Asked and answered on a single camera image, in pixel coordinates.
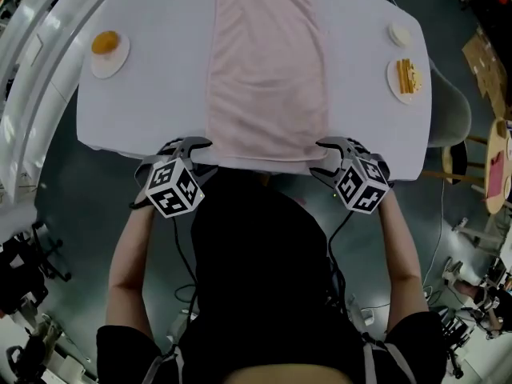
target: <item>white tablecloth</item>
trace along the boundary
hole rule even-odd
[[[359,140],[380,153],[391,179],[416,179],[430,128],[430,68],[416,19],[386,0],[314,0],[325,35],[329,135]],[[396,46],[391,22],[408,29],[411,44]],[[214,0],[108,0],[97,32],[127,35],[126,64],[107,80],[94,77],[90,52],[78,91],[78,139],[97,149],[142,157],[167,141],[205,134],[206,76],[214,31]],[[386,80],[390,61],[410,58],[423,73],[412,105]],[[305,162],[265,162],[193,154],[197,162],[254,170],[306,173]]]

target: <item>floor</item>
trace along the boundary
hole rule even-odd
[[[461,11],[457,0],[396,0],[422,25],[431,58],[444,75],[470,101],[473,113],[471,133],[487,136],[493,119],[487,98],[481,98],[461,48],[476,30],[470,10]],[[95,372],[95,333],[104,323],[106,286],[115,244],[130,213],[128,203],[137,193],[133,172],[138,162],[106,151],[96,151],[76,138],[76,95],[64,113],[48,153],[41,176],[36,206],[52,234],[61,238],[63,258],[73,274],[68,283],[48,283],[50,296],[42,309],[60,321],[69,342],[62,342],[89,371]],[[484,149],[468,145],[470,159],[483,159]],[[439,150],[428,150],[425,165],[440,169]],[[280,175],[270,185],[296,198],[312,213],[329,236],[343,220],[346,210],[332,193],[313,178]],[[468,279],[483,276],[488,257],[475,250],[451,227],[468,217],[475,227],[483,227],[486,211],[480,196],[466,184],[444,187],[442,180],[420,177],[400,182],[395,191],[414,236],[425,275],[434,249],[442,235],[434,265],[426,280],[438,288],[442,265],[451,255],[464,260]],[[444,219],[441,207],[444,205]],[[189,228],[192,216],[178,219],[181,244],[194,262]],[[390,284],[386,272],[382,233],[377,214],[356,214],[334,240],[334,253],[346,276],[347,294],[355,294],[360,305],[381,306],[389,302]],[[166,331],[184,305],[174,290],[190,282],[174,246],[170,222],[157,218],[150,243],[144,295],[157,344],[169,345]],[[375,310],[370,332],[381,337],[386,329],[388,307]]]

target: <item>pink cloth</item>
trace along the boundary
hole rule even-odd
[[[206,136],[224,157],[325,156],[324,54],[311,0],[216,0]]]

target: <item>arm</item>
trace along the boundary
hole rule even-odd
[[[423,296],[422,272],[416,247],[393,190],[389,190],[378,208],[391,280],[389,332],[410,314],[428,311],[428,305]]]
[[[503,323],[498,320],[492,307],[489,309],[487,314],[489,315],[490,325],[492,326],[493,330],[501,330],[503,328]]]
[[[140,193],[136,202],[142,198]],[[106,308],[107,325],[133,327],[149,338],[153,335],[142,300],[142,286],[153,216],[152,206],[131,213],[110,265]]]

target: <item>cardboard box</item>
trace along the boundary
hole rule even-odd
[[[489,95],[494,115],[512,119],[512,110],[507,109],[505,104],[507,81],[505,67],[480,27],[462,48],[462,52],[477,79],[480,94],[483,97],[486,94]]]

